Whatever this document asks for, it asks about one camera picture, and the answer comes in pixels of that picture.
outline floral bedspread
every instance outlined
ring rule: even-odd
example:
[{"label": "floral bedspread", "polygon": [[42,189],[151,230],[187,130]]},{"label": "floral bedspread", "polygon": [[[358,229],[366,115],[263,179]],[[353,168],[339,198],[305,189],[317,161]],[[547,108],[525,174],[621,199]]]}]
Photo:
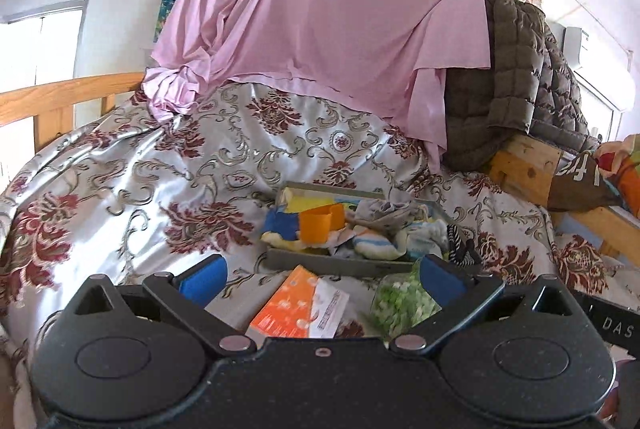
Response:
[{"label": "floral bedspread", "polygon": [[[38,153],[0,197],[3,325],[33,355],[56,313],[92,273],[117,283],[178,274],[209,254],[228,262],[209,311],[244,329],[283,280],[258,239],[286,181],[438,201],[509,283],[558,273],[570,287],[640,308],[636,271],[576,235],[554,237],[546,211],[482,174],[432,175],[426,150],[383,120],[254,83],[223,86],[191,117],[159,124],[136,93],[100,122]],[[332,278],[350,293],[338,335],[373,333],[377,283]]]}]

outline pink fabric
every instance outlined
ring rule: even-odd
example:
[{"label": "pink fabric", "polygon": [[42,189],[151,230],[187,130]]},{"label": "pink fabric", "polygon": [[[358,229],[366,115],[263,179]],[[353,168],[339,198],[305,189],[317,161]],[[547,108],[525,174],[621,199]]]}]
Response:
[{"label": "pink fabric", "polygon": [[484,0],[177,0],[152,56],[159,120],[233,78],[374,113],[431,152],[447,145],[443,69],[490,66]]}]

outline quilted jacket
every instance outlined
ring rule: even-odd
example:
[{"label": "quilted jacket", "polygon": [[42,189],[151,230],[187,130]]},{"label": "quilted jacket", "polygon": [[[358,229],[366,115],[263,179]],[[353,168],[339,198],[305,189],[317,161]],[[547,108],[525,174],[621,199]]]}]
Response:
[{"label": "quilted jacket", "polygon": [[596,147],[580,88],[544,13],[517,0],[485,3],[492,67],[447,70],[445,164],[477,170],[515,133],[573,153]]}]

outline white air conditioner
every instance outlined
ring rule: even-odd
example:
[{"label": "white air conditioner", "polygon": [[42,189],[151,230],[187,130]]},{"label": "white air conditioner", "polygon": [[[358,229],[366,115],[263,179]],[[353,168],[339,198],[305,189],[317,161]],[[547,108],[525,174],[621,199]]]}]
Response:
[{"label": "white air conditioner", "polygon": [[562,52],[569,67],[596,88],[620,112],[634,107],[636,83],[609,49],[583,29],[568,26]]}]

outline metal pin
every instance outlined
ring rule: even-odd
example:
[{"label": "metal pin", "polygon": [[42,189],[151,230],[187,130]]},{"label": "metal pin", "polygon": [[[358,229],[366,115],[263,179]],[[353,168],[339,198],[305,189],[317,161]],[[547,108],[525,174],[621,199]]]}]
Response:
[{"label": "metal pin", "polygon": [[225,351],[247,351],[251,348],[251,339],[244,335],[228,335],[220,339],[218,346]]},{"label": "metal pin", "polygon": [[420,351],[427,347],[427,341],[420,335],[400,335],[396,339],[396,347],[404,351]]},{"label": "metal pin", "polygon": [[331,357],[331,350],[329,348],[316,349],[316,357]]}]

